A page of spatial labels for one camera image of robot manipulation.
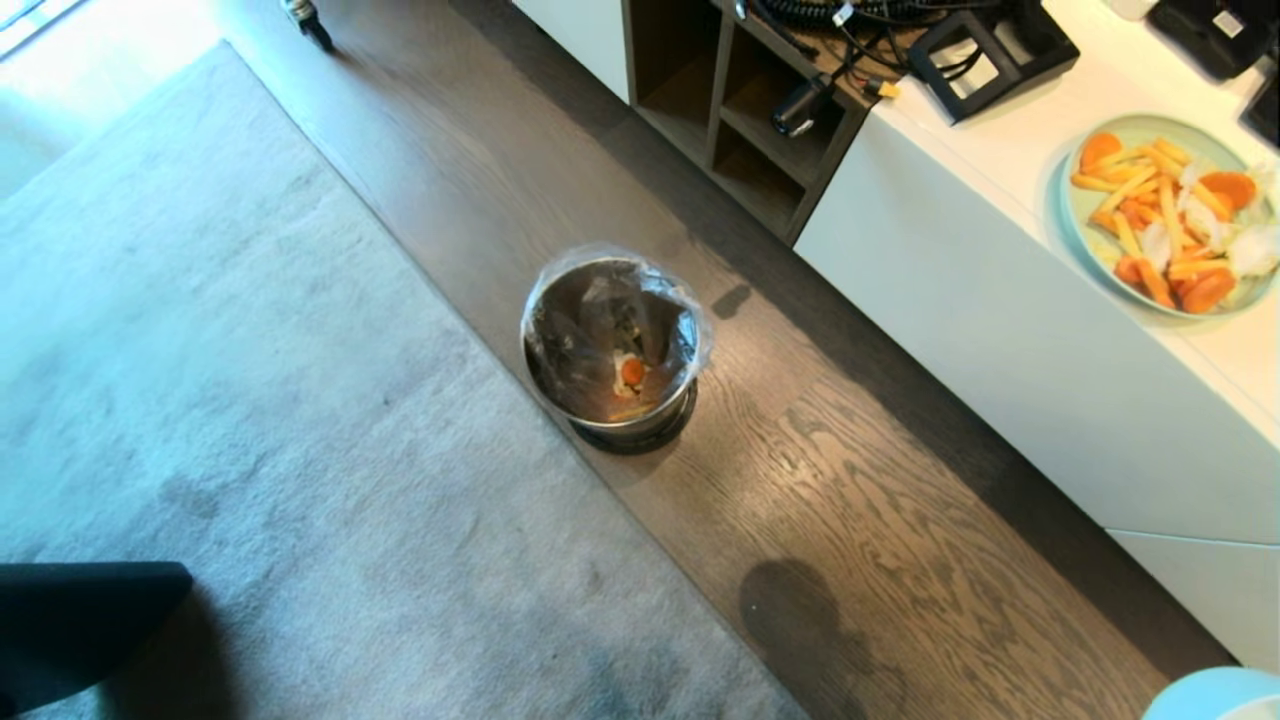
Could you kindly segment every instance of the stainless steel trash can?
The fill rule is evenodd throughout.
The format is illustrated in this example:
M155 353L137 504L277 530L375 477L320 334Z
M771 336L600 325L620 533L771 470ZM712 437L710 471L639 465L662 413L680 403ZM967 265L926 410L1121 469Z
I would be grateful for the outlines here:
M544 405L593 446L618 454L648 452L680 434L712 347L707 315L686 283L644 258L599 246L543 270L521 336Z

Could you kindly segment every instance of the light blue plate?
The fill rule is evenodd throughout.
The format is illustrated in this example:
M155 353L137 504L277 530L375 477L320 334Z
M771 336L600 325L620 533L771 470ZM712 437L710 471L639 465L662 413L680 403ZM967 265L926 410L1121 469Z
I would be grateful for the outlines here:
M1107 193L1083 190L1071 184L1071 173L1076 172L1080 167L1080 150L1084 141L1100 132L1115 135L1125 147L1147 145L1157 137L1164 137L1189 152L1192 158L1208 160L1219 170L1239 172L1248 169L1244 160L1240 160L1239 156L1228 150L1217 140L1213 140L1208 133L1172 118L1161 115L1121 115L1091 129L1076 142L1075 151L1066 159L1066 165L1059 174L1059 204L1060 217L1068 237L1074 238L1083 250L1082 255L1089 258L1097 265L1100 273L1096 274L1107 278L1112 288L1135 302L1140 302L1160 313L1192 319L1222 318L1243 313L1271 291L1271 287L1275 284L1275 270L1262 277L1240 278L1240 284L1217 307L1203 315L1192 315L1190 313L1170 310L1169 307L1157 305L1146 295L1120 282L1120 278L1112 273L1114 265L1107 264L1100 258L1100 254L1105 255L1107 252L1115 254L1119 258L1119 243L1110 234L1089 224L1089 215L1102 204ZM1275 222L1275 210L1270 202L1265 205L1265 215L1267 222Z

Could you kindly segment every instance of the clear plastic bag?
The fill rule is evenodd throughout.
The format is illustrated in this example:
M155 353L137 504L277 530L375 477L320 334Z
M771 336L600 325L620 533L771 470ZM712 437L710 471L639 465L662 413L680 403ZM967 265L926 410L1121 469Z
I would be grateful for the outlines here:
M543 268L520 329L543 397L573 420L605 425L646 418L678 397L713 345L707 313L684 281L611 245L577 247Z

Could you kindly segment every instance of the gray rug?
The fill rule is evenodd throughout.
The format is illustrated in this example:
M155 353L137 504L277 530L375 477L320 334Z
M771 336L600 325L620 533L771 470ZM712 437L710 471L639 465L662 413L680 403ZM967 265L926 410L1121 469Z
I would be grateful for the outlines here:
M0 562L197 578L31 716L803 716L229 47L0 238Z

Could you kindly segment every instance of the wooden floor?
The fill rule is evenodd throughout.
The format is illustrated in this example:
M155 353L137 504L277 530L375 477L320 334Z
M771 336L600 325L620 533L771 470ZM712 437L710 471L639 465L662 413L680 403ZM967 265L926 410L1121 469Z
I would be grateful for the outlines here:
M575 245L649 255L713 309L714 363L678 445L580 452L815 717L1130 719L1170 679L1231 661L508 3L321 13L338 58L274 3L228 1L223 22L518 377L525 295Z

